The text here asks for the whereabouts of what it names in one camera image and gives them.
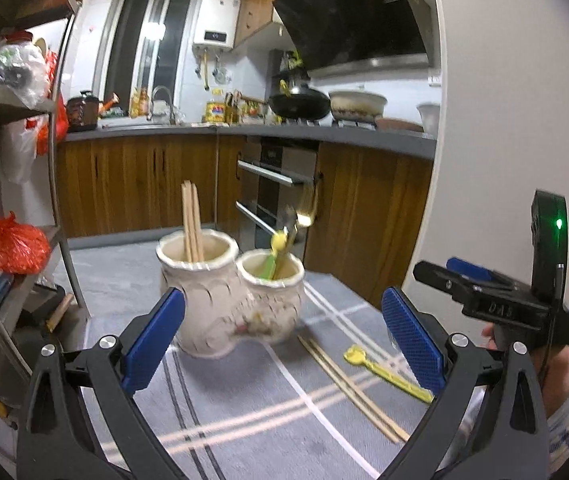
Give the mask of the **person's right hand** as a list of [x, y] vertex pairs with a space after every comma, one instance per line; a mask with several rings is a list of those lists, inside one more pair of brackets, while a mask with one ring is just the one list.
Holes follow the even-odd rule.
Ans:
[[539, 376], [543, 405], [551, 417], [569, 397], [569, 346], [552, 347], [548, 354], [538, 349], [529, 355]]

